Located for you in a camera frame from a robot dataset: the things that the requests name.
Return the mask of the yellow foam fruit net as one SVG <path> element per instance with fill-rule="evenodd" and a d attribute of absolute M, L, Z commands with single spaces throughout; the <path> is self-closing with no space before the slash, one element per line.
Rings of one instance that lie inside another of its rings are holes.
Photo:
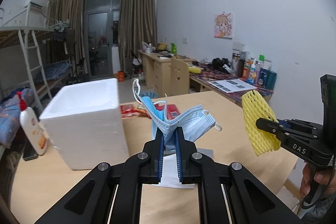
<path fill-rule="evenodd" d="M 242 95 L 241 105 L 245 130 L 256 156 L 279 150 L 281 142 L 274 134 L 276 130 L 264 129 L 268 122 L 278 123 L 278 120 L 262 95 L 256 89 L 251 90 Z"/>

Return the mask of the black smartphone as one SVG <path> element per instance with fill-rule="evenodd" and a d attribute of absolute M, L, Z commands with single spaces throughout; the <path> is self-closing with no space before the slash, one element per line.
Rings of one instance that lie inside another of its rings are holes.
<path fill-rule="evenodd" d="M 39 157 L 38 153 L 35 151 L 34 147 L 31 145 L 29 139 L 26 138 L 25 148 L 23 151 L 23 160 L 30 161 L 37 159 Z"/>

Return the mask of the black headphones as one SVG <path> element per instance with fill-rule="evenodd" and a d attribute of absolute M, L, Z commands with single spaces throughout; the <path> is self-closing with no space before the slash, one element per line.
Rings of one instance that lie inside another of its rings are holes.
<path fill-rule="evenodd" d="M 231 63 L 227 58 L 216 58 L 212 60 L 212 67 L 214 70 L 220 71 L 225 74 L 231 74 Z"/>

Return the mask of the patterned desk cloth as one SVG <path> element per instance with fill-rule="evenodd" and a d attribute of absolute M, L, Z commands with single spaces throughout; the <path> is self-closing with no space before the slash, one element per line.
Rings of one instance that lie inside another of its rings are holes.
<path fill-rule="evenodd" d="M 189 71 L 190 82 L 195 82 L 199 85 L 197 91 L 215 91 L 237 105 L 242 104 L 242 96 L 248 91 L 258 91 L 266 102 L 269 102 L 273 94 L 273 90 L 260 85 L 249 84 L 235 75 L 226 73 L 224 68 L 213 68 L 211 63 L 199 63 L 197 71 L 200 72 L 195 73 L 191 69 Z"/>

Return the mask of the orange snack packet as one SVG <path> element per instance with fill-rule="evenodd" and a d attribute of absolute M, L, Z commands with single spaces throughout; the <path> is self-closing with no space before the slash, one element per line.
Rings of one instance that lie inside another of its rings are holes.
<path fill-rule="evenodd" d="M 144 107 L 141 105 L 134 106 L 133 104 L 121 105 L 120 112 L 122 118 L 129 118 L 129 117 L 147 117 L 149 118 L 149 114 L 145 110 Z"/>

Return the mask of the red snack packet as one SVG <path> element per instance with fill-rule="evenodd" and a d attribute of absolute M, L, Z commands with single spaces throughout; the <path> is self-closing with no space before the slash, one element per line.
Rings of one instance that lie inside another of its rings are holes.
<path fill-rule="evenodd" d="M 164 110 L 164 104 L 157 104 L 155 105 L 155 108 L 159 111 Z M 167 119 L 173 120 L 174 118 L 177 118 L 181 113 L 179 112 L 178 108 L 174 104 L 168 104 L 167 105 Z"/>

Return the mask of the white lotion pump bottle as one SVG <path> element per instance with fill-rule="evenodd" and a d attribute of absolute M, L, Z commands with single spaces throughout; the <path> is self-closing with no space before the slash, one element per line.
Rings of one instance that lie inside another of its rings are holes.
<path fill-rule="evenodd" d="M 20 116 L 19 121 L 21 128 L 26 134 L 27 139 L 39 156 L 45 154 L 47 150 L 47 138 L 41 128 L 38 118 L 33 108 L 28 107 L 23 100 L 22 92 L 17 92 L 19 98 Z"/>

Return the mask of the wooden smiley chair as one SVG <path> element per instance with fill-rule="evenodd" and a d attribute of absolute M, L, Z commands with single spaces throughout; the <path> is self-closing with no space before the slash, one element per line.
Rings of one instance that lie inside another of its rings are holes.
<path fill-rule="evenodd" d="M 189 94 L 189 65 L 179 59 L 171 60 L 171 95 Z"/>

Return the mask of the blue plaid quilt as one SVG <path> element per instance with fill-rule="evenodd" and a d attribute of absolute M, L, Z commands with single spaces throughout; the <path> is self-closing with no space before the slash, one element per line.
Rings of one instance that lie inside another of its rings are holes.
<path fill-rule="evenodd" d="M 27 106 L 31 106 L 35 100 L 34 92 L 31 88 L 18 88 L 1 101 L 0 138 L 1 145 L 6 149 L 11 147 L 15 135 L 21 127 L 19 122 L 21 111 L 17 92 L 22 93 L 22 99 Z"/>

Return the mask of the light wooden desk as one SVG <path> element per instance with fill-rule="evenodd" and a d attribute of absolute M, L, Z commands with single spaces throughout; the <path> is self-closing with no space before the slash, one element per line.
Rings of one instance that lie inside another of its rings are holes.
<path fill-rule="evenodd" d="M 159 53 L 146 53 L 138 51 L 142 59 L 144 79 L 148 88 L 163 97 L 165 94 L 171 95 L 171 61 L 176 57 L 161 59 Z"/>

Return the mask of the brown right curtain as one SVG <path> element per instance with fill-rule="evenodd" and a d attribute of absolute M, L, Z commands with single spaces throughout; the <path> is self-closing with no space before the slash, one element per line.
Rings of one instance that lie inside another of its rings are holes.
<path fill-rule="evenodd" d="M 118 48 L 122 71 L 126 71 L 131 53 L 137 53 L 143 42 L 157 43 L 155 0 L 121 0 Z"/>

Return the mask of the brown curtain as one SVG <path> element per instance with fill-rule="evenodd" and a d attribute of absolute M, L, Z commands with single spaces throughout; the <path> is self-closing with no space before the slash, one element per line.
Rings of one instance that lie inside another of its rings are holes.
<path fill-rule="evenodd" d="M 157 43 L 155 0 L 121 0 L 118 48 L 122 71 L 126 71 L 131 53 L 137 53 L 143 42 Z"/>
<path fill-rule="evenodd" d="M 67 53 L 72 65 L 72 72 L 77 73 L 78 63 L 86 58 L 84 47 L 84 0 L 49 0 L 47 18 L 50 23 L 62 23 L 67 38 Z"/>

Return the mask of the brown left curtain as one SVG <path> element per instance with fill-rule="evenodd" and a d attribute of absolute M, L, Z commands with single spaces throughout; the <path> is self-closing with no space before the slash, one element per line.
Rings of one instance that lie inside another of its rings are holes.
<path fill-rule="evenodd" d="M 84 0 L 49 0 L 47 18 L 50 23 L 62 23 L 67 38 L 67 53 L 72 65 L 72 72 L 77 73 L 78 63 L 86 58 L 84 47 Z"/>

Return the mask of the glass balcony door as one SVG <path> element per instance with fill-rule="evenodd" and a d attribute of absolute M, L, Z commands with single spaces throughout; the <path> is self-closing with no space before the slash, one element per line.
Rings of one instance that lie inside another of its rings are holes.
<path fill-rule="evenodd" d="M 120 70 L 118 24 L 121 0 L 84 0 L 84 40 L 89 76 L 113 77 Z"/>

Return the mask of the anime girl wall poster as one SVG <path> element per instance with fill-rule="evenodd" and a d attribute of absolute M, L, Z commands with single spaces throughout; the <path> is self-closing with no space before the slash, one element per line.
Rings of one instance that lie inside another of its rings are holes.
<path fill-rule="evenodd" d="M 214 21 L 214 37 L 232 39 L 234 30 L 233 23 L 234 16 L 230 12 L 222 12 L 216 15 Z"/>

